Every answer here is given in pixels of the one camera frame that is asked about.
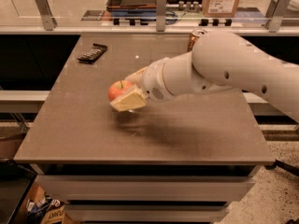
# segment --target cabinet drawer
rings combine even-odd
[[[221,221],[228,210],[219,207],[67,205],[65,212],[76,221],[210,223]]]
[[[240,201],[251,178],[39,175],[36,182],[63,201]]]

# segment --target apple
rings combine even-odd
[[[113,83],[108,90],[109,100],[113,101],[115,98],[125,93],[132,86],[133,83],[128,80],[120,80]]]

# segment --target box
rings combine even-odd
[[[29,201],[37,203],[45,196],[45,190],[43,190],[36,182],[34,182],[29,189],[24,201],[19,208],[19,211],[13,221],[13,224],[27,223],[27,204]]]
[[[203,14],[207,18],[232,18],[240,0],[203,0]]]

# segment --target black remote control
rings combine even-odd
[[[84,53],[84,55],[78,57],[78,60],[82,63],[93,64],[99,59],[107,50],[107,46],[93,43],[93,46]]]

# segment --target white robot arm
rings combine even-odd
[[[191,52],[161,59],[126,79],[155,102],[239,88],[299,122],[299,65],[274,58],[232,33],[205,33]]]

